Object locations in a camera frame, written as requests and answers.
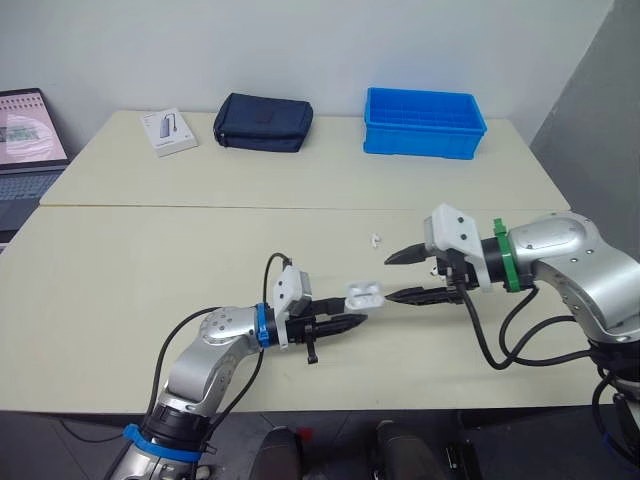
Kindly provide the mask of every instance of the product box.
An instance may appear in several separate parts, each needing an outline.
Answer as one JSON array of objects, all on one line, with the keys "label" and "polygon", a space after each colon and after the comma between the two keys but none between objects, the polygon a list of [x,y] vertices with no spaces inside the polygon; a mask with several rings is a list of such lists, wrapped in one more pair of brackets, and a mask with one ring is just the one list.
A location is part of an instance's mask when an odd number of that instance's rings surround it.
[{"label": "product box", "polygon": [[198,146],[196,137],[177,108],[145,114],[140,120],[159,157]]}]

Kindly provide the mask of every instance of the blue ring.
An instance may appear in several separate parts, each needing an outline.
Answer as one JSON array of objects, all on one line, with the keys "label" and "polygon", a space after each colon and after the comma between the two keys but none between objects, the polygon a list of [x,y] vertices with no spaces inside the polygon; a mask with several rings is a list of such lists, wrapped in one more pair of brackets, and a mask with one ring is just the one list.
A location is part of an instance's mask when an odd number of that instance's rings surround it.
[{"label": "blue ring", "polygon": [[256,305],[258,309],[258,342],[262,348],[269,348],[269,331],[267,330],[267,306],[264,303]]},{"label": "blue ring", "polygon": [[131,440],[133,444],[143,452],[147,452],[162,458],[168,458],[169,460],[196,463],[202,456],[201,452],[191,452],[189,450],[174,450],[173,448],[167,448],[155,443],[151,443],[145,440],[142,435],[140,435],[138,426],[134,425],[133,423],[130,423],[125,427],[122,436]]}]

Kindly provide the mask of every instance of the green ring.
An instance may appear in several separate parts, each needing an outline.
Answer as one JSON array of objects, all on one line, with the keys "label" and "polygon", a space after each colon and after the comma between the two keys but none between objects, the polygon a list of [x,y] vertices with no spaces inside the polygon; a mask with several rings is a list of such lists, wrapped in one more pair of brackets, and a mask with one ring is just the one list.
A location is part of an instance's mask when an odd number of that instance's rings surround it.
[{"label": "green ring", "polygon": [[520,279],[518,278],[518,271],[516,270],[516,264],[513,261],[513,252],[511,252],[511,245],[507,239],[507,227],[502,223],[501,218],[493,219],[493,233],[498,239],[498,246],[500,247],[500,254],[502,255],[502,263],[504,265],[504,271],[507,274],[507,291],[519,292]]}]

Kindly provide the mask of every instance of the table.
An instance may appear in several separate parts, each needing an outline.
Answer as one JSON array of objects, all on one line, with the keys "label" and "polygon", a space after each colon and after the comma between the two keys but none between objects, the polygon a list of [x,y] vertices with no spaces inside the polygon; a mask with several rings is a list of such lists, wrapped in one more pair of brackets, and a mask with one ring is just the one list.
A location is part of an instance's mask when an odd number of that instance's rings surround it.
[{"label": "table", "polygon": [[562,194],[508,120],[488,120],[471,161],[362,150],[361,118],[316,117],[297,154],[223,148],[214,114],[185,113],[199,147],[158,159],[144,112],[107,121],[43,205],[433,210],[567,210]]},{"label": "table", "polygon": [[[309,272],[315,298],[343,294],[346,282],[383,281],[385,292],[437,286],[431,264],[384,266],[422,238],[424,211],[343,211],[185,207],[40,207],[0,255],[0,409],[139,413],[157,351],[169,331],[204,306],[259,300],[269,253],[280,250]],[[542,211],[470,210],[482,235]],[[370,236],[382,238],[377,249]],[[541,294],[513,323],[510,344],[533,322],[565,309]],[[473,294],[494,352],[505,313],[522,298],[496,286]],[[176,337],[170,364],[195,335]],[[582,349],[577,325],[540,334],[524,354]],[[267,350],[262,372],[238,411],[482,408],[588,403],[597,382],[582,359],[543,369],[496,372],[483,360],[462,306],[387,304],[358,328],[317,344]],[[228,401],[255,357],[234,376]]]}]

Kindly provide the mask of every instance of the laptop screen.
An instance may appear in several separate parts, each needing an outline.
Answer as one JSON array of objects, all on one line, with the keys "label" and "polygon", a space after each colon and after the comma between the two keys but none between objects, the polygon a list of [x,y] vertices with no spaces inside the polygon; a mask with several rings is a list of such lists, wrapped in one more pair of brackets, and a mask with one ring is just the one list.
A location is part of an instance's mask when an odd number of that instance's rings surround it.
[{"label": "laptop screen", "polygon": [[0,92],[0,170],[67,163],[40,89]]}]

